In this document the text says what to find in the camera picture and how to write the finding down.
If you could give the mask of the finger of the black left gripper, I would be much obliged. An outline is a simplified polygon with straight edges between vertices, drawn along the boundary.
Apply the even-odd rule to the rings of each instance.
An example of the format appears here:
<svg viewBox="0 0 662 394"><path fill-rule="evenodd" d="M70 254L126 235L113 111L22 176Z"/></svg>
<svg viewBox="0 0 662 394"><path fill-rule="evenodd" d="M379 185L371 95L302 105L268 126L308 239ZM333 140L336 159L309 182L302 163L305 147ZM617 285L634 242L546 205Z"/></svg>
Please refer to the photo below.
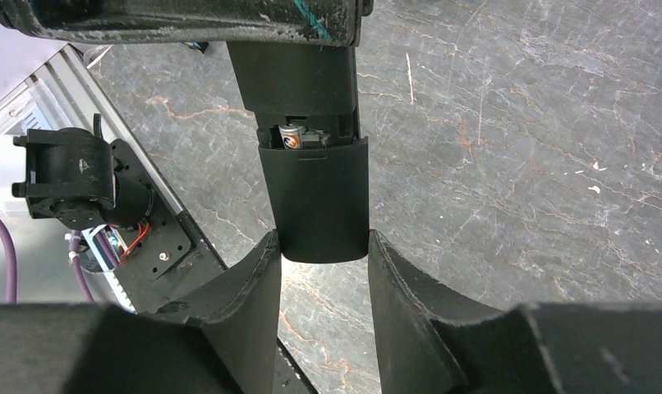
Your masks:
<svg viewBox="0 0 662 394"><path fill-rule="evenodd" d="M0 24L82 44L358 44L370 1L0 0Z"/></svg>

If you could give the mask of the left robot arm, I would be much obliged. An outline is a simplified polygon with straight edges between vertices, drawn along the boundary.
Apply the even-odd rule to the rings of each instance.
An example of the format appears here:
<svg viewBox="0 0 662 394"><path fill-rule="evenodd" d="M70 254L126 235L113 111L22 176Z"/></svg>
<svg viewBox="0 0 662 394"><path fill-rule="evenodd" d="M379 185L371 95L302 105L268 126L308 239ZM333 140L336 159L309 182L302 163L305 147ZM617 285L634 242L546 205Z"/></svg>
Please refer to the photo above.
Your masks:
<svg viewBox="0 0 662 394"><path fill-rule="evenodd" d="M355 48L371 1L0 1L0 24L83 44L221 41L246 109L280 231L369 227L367 143L359 131ZM31 131L25 179L11 187L33 218L72 229L145 217L139 194L120 203L111 148L92 131Z"/></svg>

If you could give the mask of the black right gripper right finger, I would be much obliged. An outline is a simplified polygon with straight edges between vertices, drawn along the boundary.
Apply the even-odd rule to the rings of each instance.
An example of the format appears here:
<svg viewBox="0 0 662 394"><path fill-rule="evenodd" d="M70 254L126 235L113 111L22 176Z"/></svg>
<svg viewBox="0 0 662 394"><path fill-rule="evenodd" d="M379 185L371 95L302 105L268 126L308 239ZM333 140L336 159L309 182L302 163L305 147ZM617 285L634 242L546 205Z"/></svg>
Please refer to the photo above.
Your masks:
<svg viewBox="0 0 662 394"><path fill-rule="evenodd" d="M454 291L369 234L385 393L662 393L662 303L525 302Z"/></svg>

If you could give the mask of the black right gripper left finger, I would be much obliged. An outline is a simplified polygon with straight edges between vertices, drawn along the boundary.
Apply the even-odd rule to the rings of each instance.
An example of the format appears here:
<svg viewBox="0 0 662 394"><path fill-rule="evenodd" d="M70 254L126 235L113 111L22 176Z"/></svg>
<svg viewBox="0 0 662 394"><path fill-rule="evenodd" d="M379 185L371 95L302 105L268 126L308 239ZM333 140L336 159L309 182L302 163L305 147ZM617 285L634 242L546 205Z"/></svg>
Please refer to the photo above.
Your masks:
<svg viewBox="0 0 662 394"><path fill-rule="evenodd" d="M276 231L153 314L111 304L0 305L0 393L270 393Z"/></svg>

